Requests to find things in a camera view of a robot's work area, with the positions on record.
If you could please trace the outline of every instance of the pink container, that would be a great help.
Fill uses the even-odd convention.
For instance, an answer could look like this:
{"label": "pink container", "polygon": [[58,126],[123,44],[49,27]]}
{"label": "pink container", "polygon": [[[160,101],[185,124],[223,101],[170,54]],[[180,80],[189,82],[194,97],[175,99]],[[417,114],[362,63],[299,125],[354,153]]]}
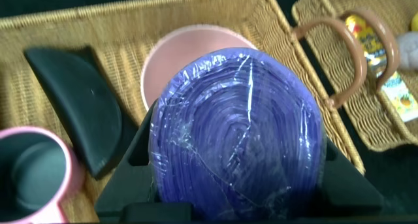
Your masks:
{"label": "pink container", "polygon": [[216,25],[191,25],[164,36],[142,68],[141,94],[146,110],[187,64],[216,50],[239,47],[257,49],[243,36]]}
{"label": "pink container", "polygon": [[0,223],[66,223],[59,203],[81,187],[84,170],[57,135],[15,127],[0,131],[0,180]]}

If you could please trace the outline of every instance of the woven basket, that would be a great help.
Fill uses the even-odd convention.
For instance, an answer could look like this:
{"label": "woven basket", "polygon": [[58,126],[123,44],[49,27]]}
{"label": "woven basket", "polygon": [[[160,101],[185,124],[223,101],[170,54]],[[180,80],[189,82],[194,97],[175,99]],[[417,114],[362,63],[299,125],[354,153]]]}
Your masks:
{"label": "woven basket", "polygon": [[[291,27],[275,0],[132,0],[2,19],[0,128],[36,125],[70,144],[22,50],[78,49],[87,44],[95,49],[122,104],[139,124],[146,113],[139,83],[144,59],[162,36],[193,24],[228,27],[295,72],[317,99],[330,139],[364,172],[340,116],[323,105],[329,96],[300,44],[289,35]],[[71,222],[98,221],[93,203],[109,177],[99,182],[88,177],[83,191],[64,202]]]}
{"label": "woven basket", "polygon": [[[408,31],[418,0],[299,0],[293,5],[298,24],[320,16],[337,17],[347,10],[365,7],[389,25],[394,35]],[[341,39],[327,27],[313,29],[306,39],[333,88],[338,91],[353,78],[350,54]],[[398,71],[418,97],[418,72]],[[344,108],[364,144],[382,152],[403,144],[418,145],[418,119],[404,123],[382,91],[370,91],[371,79],[352,96]]]}

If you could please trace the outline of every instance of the basket handle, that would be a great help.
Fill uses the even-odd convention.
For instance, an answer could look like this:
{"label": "basket handle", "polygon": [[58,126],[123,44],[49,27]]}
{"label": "basket handle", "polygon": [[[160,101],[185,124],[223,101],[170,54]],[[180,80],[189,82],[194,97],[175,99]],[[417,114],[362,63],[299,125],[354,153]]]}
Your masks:
{"label": "basket handle", "polygon": [[293,35],[296,36],[298,40],[300,40],[310,29],[320,24],[331,26],[341,35],[347,44],[351,58],[353,58],[354,62],[355,74],[351,85],[347,89],[339,93],[335,93],[326,100],[326,104],[329,107],[340,108],[345,103],[345,101],[363,85],[364,81],[366,80],[367,62],[366,58],[364,57],[364,51],[360,42],[354,37],[354,35],[346,27],[345,23],[343,23],[341,20],[329,17],[314,19],[306,24],[293,28]]}
{"label": "basket handle", "polygon": [[364,19],[369,26],[371,26],[374,32],[378,35],[383,47],[386,51],[386,69],[382,75],[376,80],[376,89],[379,91],[380,88],[386,83],[386,81],[393,75],[398,69],[400,64],[400,54],[398,43],[389,29],[389,26],[379,19],[378,16],[371,10],[366,8],[355,8],[352,10],[345,11],[340,17],[345,20],[350,15],[357,15]]}

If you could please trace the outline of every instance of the colorful packaging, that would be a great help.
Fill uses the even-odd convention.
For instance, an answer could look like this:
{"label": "colorful packaging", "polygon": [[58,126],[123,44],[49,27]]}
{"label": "colorful packaging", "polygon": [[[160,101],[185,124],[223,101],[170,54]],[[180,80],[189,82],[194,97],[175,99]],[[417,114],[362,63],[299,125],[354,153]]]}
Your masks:
{"label": "colorful packaging", "polygon": [[[356,15],[349,16],[346,25],[361,42],[370,70],[379,77],[386,68],[386,53],[379,37],[366,21]],[[404,122],[418,118],[417,101],[397,72],[386,81],[382,90]]]}

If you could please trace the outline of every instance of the black table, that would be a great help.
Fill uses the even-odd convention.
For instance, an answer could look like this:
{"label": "black table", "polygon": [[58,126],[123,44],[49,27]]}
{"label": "black table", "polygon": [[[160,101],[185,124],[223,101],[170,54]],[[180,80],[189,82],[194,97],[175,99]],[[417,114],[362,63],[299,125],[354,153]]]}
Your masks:
{"label": "black table", "polygon": [[[94,5],[119,0],[0,0],[0,17]],[[291,25],[296,0],[277,0]],[[303,40],[302,47],[315,67],[328,94],[334,93],[320,66]],[[366,178],[385,196],[385,214],[418,214],[418,148],[407,145],[383,153],[372,152],[361,142],[344,109],[339,113],[366,168]]]}

